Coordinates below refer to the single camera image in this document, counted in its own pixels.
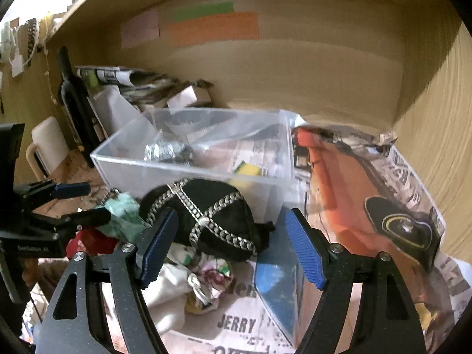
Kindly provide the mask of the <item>dark wine bottle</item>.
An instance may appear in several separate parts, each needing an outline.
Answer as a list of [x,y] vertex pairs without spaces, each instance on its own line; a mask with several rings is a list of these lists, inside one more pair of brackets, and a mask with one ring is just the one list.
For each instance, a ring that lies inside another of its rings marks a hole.
[[94,112],[89,103],[87,88],[84,81],[73,72],[65,46],[60,48],[57,60],[62,76],[59,88],[60,103],[65,108],[78,148],[82,151],[88,166],[93,168],[94,163],[90,154],[101,144],[96,131],[99,123],[94,122]]

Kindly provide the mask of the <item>black headband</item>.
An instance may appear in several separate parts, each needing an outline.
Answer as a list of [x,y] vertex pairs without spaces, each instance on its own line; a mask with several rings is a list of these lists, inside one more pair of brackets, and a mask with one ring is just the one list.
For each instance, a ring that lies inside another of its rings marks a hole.
[[27,43],[27,62],[28,67],[31,66],[32,57],[34,56],[37,41],[38,41],[38,22],[36,18],[31,18],[27,21],[27,34],[28,34],[28,43]]

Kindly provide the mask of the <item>small cardboard box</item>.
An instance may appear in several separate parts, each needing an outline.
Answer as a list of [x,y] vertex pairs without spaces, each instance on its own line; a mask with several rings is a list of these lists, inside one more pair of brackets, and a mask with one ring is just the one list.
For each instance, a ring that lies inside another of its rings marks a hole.
[[182,85],[176,94],[167,101],[169,109],[183,109],[187,107],[207,107],[213,105],[210,89],[214,85],[205,80],[188,81]]

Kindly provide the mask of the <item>rolled newspaper stack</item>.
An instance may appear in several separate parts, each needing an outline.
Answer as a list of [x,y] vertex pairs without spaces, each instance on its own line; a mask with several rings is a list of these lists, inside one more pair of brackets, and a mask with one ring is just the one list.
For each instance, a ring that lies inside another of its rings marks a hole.
[[91,98],[106,87],[117,90],[130,104],[153,105],[164,100],[180,83],[165,73],[122,66],[80,65],[76,73],[84,81]]

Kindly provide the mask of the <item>pink sticky note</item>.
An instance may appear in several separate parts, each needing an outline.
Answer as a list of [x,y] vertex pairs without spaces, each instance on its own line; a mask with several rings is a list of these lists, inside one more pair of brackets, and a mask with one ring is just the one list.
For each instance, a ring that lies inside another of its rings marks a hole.
[[121,48],[130,49],[160,37],[159,13],[153,8],[140,13],[120,27]]

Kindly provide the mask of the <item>orange sticky note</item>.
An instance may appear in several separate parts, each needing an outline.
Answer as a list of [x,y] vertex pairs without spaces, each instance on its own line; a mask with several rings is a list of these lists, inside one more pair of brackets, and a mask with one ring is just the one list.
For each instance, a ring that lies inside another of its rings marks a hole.
[[206,42],[259,40],[256,12],[230,12],[192,18],[170,24],[166,30],[171,46],[186,47]]

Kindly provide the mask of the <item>floral patterned cloth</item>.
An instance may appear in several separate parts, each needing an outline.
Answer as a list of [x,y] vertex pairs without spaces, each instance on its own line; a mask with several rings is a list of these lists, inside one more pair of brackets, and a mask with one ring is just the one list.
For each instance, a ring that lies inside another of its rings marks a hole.
[[171,245],[166,259],[183,270],[185,282],[191,288],[187,294],[187,313],[201,315],[218,308],[220,296],[234,278],[226,260],[177,243]]

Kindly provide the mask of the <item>white cloth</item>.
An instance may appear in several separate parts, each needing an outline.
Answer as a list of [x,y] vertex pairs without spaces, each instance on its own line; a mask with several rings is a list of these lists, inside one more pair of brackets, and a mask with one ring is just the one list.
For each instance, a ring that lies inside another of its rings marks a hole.
[[164,264],[158,278],[142,291],[151,319],[159,334],[182,328],[185,323],[189,271],[177,265]]

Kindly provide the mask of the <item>black chain-trimmed hat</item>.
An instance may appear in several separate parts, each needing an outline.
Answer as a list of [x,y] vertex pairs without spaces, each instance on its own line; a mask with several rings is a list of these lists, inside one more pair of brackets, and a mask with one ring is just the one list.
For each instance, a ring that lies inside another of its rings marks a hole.
[[141,199],[139,215],[153,224],[165,209],[177,213],[176,243],[225,260],[257,256],[274,231],[270,221],[257,223],[241,192],[221,181],[184,178],[159,186]]

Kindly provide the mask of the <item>white mug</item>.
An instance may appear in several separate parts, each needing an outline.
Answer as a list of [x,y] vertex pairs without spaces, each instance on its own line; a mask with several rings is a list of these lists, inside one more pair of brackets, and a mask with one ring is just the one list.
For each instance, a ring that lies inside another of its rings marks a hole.
[[32,131],[32,142],[26,148],[26,161],[38,181],[49,177],[70,152],[55,117],[48,117]]

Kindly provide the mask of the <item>clear plastic bin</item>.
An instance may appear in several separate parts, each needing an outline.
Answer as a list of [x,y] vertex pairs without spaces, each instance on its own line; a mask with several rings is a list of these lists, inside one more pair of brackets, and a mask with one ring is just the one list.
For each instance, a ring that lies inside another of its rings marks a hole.
[[[262,169],[254,184],[240,191],[257,222],[277,221],[294,179],[289,118],[281,111],[187,108],[154,109],[143,114],[156,135],[143,143],[116,137],[91,154],[104,183],[141,199],[152,189],[183,178],[230,184],[245,161]],[[193,150],[190,163],[145,161],[151,142],[182,142]]]

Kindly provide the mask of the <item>white paper sheet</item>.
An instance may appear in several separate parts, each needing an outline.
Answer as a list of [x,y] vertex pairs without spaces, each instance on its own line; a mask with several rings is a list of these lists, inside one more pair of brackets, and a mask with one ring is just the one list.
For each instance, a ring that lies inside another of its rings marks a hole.
[[132,106],[116,86],[105,86],[94,95],[91,103],[107,141],[121,137],[143,143],[157,133],[150,120]]

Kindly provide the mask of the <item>yellow green sponge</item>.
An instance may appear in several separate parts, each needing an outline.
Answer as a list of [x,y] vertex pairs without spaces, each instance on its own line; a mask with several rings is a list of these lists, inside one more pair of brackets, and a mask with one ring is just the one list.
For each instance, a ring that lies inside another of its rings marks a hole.
[[230,180],[232,186],[243,191],[247,190],[254,184],[254,177],[260,177],[262,175],[262,169],[256,165],[242,161],[235,169],[234,174],[250,177],[250,179],[233,178]]

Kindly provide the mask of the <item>green knitted cloth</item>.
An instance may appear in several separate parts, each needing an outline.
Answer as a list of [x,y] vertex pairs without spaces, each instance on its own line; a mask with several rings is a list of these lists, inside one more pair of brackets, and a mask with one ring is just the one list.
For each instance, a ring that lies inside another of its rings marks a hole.
[[139,215],[139,204],[128,193],[110,190],[98,204],[98,208],[105,208],[111,214],[110,221],[98,227],[107,237],[135,243],[147,228],[146,222]]

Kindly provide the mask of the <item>green sticky note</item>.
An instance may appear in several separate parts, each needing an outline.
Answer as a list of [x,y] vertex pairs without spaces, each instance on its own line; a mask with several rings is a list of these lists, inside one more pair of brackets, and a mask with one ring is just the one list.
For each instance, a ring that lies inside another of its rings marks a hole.
[[171,15],[172,22],[184,22],[187,20],[202,18],[216,14],[227,14],[235,11],[233,2],[219,2],[214,4],[203,4],[188,6],[175,10]]

